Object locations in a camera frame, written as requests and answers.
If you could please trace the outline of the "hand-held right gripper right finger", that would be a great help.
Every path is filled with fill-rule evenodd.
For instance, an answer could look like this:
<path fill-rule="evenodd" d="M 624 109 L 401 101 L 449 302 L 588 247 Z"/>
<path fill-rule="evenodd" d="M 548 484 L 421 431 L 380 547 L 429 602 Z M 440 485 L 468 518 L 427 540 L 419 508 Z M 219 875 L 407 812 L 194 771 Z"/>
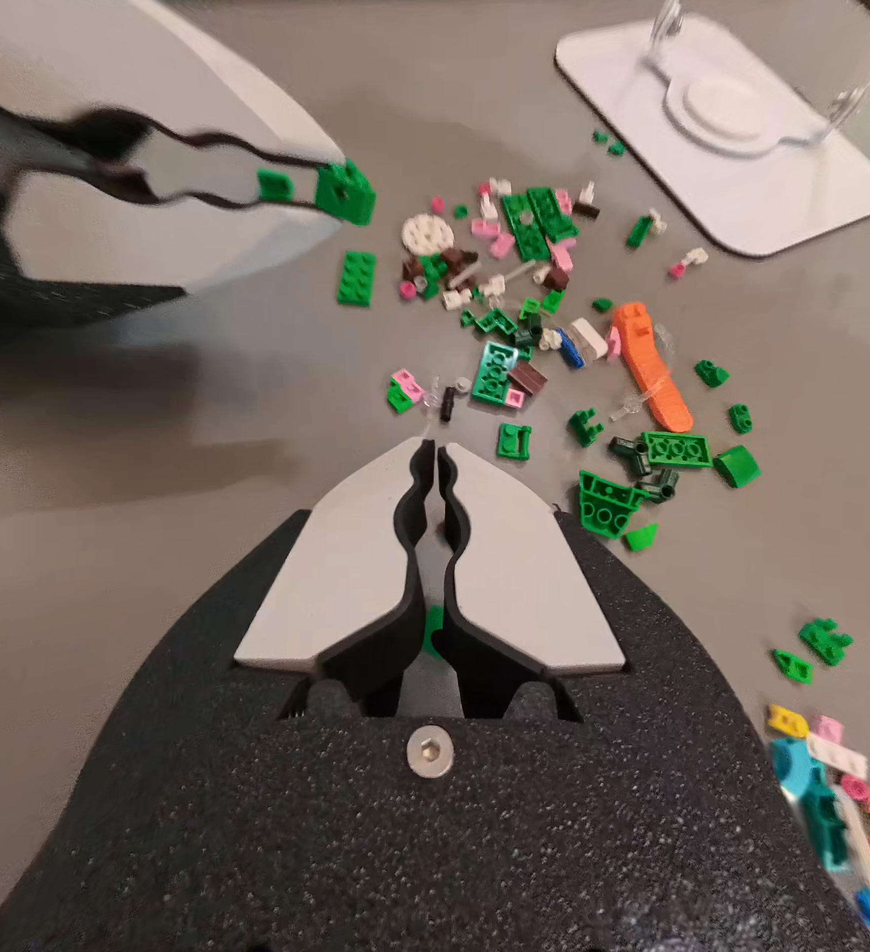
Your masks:
<path fill-rule="evenodd" d="M 615 674 L 626 657 L 557 522 L 553 506 L 459 444 L 437 452 L 451 548 L 435 648 L 456 674 L 464 716 L 500 719 L 525 684 Z"/>

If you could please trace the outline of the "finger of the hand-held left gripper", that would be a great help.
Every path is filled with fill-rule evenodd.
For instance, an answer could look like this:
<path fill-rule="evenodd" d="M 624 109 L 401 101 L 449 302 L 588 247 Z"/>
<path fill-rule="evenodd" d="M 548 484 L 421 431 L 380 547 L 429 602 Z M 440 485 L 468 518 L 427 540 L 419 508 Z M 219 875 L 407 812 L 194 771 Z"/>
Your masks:
<path fill-rule="evenodd" d="M 141 205 L 78 178 L 23 173 L 4 239 L 24 276 L 76 284 L 208 289 L 276 268 L 343 223 L 297 205 L 259 201 L 256 166 L 156 173 L 168 202 Z"/>
<path fill-rule="evenodd" d="M 0 172 L 316 172 L 340 147 L 163 2 L 0 1 Z"/>

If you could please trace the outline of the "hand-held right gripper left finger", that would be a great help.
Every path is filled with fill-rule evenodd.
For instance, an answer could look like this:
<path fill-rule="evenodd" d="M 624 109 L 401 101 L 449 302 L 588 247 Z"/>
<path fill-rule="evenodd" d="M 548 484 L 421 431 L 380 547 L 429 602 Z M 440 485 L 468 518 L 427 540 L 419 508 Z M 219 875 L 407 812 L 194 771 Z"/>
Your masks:
<path fill-rule="evenodd" d="M 235 665 L 338 681 L 368 716 L 395 716 L 423 644 L 416 549 L 435 469 L 435 441 L 411 437 L 330 489 L 307 513 Z"/>

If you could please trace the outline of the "green square toy brick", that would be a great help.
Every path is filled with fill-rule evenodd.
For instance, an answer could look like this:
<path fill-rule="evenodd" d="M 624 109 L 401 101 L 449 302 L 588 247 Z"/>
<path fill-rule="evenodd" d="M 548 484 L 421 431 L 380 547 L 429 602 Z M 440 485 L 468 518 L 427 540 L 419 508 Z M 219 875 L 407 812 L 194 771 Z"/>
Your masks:
<path fill-rule="evenodd" d="M 363 228 L 370 224 L 376 202 L 376 191 L 351 159 L 318 168 L 313 204 L 322 212 Z"/>

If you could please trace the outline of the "pile of colourful toy bricks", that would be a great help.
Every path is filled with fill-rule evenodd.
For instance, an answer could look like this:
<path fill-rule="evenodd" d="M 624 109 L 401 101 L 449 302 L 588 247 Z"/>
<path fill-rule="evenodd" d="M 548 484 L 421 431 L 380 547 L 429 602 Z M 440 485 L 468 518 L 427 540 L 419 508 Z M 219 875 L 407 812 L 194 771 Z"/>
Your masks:
<path fill-rule="evenodd" d="M 763 712 L 779 789 L 870 934 L 869 760 L 844 743 L 839 720 L 772 701 Z"/>

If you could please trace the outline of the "orange brick separator tool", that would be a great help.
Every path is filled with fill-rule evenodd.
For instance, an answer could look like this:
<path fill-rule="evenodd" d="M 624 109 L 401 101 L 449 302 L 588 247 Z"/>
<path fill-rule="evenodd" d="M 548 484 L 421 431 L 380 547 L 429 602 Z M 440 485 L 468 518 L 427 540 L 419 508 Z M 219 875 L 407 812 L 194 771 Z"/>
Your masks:
<path fill-rule="evenodd" d="M 627 398 L 611 420 L 618 421 L 646 409 L 666 432 L 681 434 L 692 430 L 693 415 L 671 374 L 673 358 L 662 357 L 656 342 L 662 339 L 669 351 L 670 339 L 659 333 L 645 304 L 632 302 L 620 306 L 612 327 L 619 332 L 621 356 L 638 393 Z"/>

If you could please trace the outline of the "scatter of green toy bricks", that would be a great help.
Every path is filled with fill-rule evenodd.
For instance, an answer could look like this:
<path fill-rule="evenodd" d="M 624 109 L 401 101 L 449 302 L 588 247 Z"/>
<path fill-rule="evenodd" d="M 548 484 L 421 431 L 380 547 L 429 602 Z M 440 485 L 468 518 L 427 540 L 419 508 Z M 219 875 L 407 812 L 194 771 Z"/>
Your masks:
<path fill-rule="evenodd" d="M 475 327 L 485 335 L 498 332 L 503 340 L 488 340 L 474 379 L 458 379 L 452 387 L 426 391 L 406 368 L 391 374 L 386 404 L 398 416 L 433 398 L 439 402 L 441 422 L 449 422 L 457 394 L 494 408 L 519 410 L 525 398 L 536 395 L 547 381 L 531 363 L 534 350 L 560 352 L 575 368 L 601 358 L 622 359 L 614 318 L 606 339 L 585 319 L 562 328 L 543 324 L 545 318 L 557 315 L 569 281 L 569 249 L 579 234 L 572 213 L 595 217 L 599 212 L 593 205 L 594 183 L 585 185 L 575 203 L 564 189 L 534 186 L 516 193 L 509 182 L 496 179 L 481 184 L 477 196 L 480 212 L 471 222 L 472 232 L 493 237 L 490 254 L 497 260 L 515 247 L 521 267 L 475 285 L 481 260 L 476 252 L 457 246 L 441 198 L 434 197 L 431 214 L 405 221 L 402 240 L 409 257 L 399 291 L 405 300 L 428 300 L 442 292 L 444 308 L 459 312 L 462 327 Z M 632 552 L 653 543 L 656 525 L 629 530 L 631 518 L 643 501 L 660 505 L 674 498 L 679 470 L 714 468 L 732 488 L 748 485 L 760 475 L 747 447 L 714 455 L 706 437 L 694 427 L 681 434 L 661 428 L 633 440 L 616 437 L 609 450 L 629 461 L 638 480 L 618 483 L 581 470 L 580 526 L 603 539 L 622 538 Z"/>

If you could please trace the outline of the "white acrylic stand base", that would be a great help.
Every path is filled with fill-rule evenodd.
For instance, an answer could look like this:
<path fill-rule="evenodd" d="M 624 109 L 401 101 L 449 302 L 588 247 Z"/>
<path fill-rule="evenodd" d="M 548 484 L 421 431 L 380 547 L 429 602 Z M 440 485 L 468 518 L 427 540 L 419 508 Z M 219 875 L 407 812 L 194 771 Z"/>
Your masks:
<path fill-rule="evenodd" d="M 555 62 L 729 252 L 766 258 L 870 218 L 870 160 L 841 131 L 870 80 L 821 113 L 681 2 L 664 2 L 653 20 L 569 33 Z"/>

